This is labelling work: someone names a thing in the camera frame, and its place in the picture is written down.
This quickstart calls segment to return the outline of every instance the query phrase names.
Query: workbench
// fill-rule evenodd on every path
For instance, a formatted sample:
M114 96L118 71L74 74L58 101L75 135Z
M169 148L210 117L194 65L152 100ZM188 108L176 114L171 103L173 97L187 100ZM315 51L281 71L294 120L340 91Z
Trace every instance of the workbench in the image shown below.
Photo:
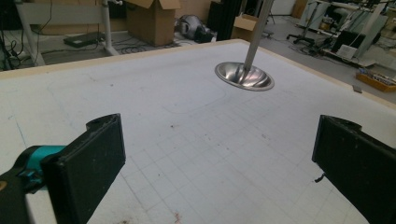
M3 72L0 172L33 145L67 145L120 113L127 161L90 223L367 223L311 161L319 116L396 146L396 105L259 49L269 91L219 79L239 40ZM46 191L28 195L54 223Z

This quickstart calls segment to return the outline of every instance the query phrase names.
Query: white table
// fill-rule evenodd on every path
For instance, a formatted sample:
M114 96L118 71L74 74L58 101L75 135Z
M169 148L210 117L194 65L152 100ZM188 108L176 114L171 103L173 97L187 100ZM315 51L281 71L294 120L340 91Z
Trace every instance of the white table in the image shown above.
M121 113L127 162L91 223L367 223L311 161L319 115L396 146L396 106L264 49L276 84L244 91L214 73L243 62L226 41L0 74L0 172L32 145L67 145ZM29 195L53 223L45 191Z

